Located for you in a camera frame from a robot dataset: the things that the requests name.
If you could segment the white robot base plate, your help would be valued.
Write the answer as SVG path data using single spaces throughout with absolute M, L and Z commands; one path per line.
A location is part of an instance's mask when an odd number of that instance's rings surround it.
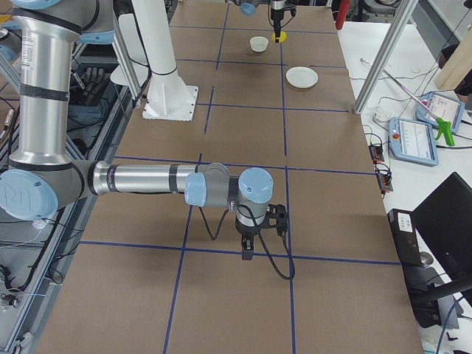
M 144 119 L 189 122 L 198 98 L 197 86 L 184 86 L 176 91 L 165 84 L 150 85 L 142 113 Z

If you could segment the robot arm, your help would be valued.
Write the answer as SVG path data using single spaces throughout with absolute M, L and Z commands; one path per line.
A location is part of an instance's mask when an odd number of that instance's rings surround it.
M 258 0 L 234 0 L 232 3 L 240 8 L 242 14 L 251 17 L 262 2 Z M 273 29 L 271 39 L 276 44 L 283 43 L 287 38 L 285 32 L 282 31 L 282 21 L 285 17 L 285 12 L 289 10 L 287 1 L 270 0 L 268 2 L 268 22 Z
M 72 47 L 87 35 L 114 39 L 111 1 L 15 1 L 22 32 L 18 149 L 1 175 L 1 207 L 23 221 L 48 218 L 74 201 L 108 192 L 182 194 L 197 207 L 236 214 L 242 258 L 268 224 L 273 179 L 252 167 L 232 176 L 222 164 L 121 165 L 66 155 Z

